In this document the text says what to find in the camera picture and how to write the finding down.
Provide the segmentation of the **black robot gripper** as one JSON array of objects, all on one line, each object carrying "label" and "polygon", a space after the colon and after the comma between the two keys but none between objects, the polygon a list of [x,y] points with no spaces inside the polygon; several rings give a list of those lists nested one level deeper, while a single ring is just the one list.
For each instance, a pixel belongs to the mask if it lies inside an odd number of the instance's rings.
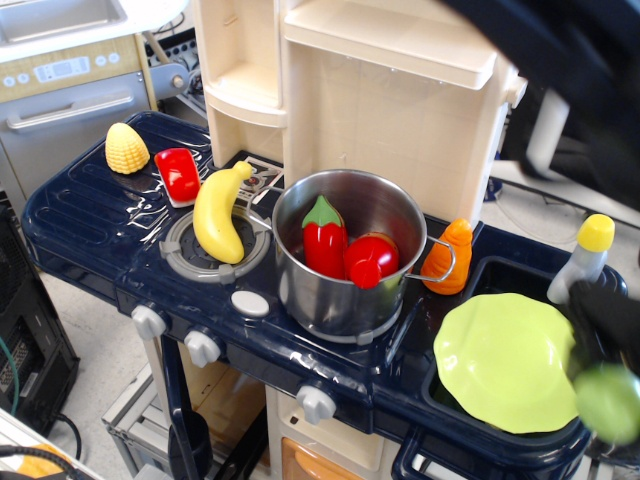
[{"label": "black robot gripper", "polygon": [[588,132],[599,185],[639,197],[639,4],[451,1],[522,73],[554,90]]}]

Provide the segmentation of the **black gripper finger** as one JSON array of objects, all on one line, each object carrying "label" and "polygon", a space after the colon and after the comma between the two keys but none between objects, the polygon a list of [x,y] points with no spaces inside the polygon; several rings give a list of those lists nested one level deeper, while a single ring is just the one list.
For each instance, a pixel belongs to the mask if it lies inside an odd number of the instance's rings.
[{"label": "black gripper finger", "polygon": [[639,301],[595,283],[578,281],[569,290],[567,318],[575,344],[569,375],[603,363],[639,374]]}]

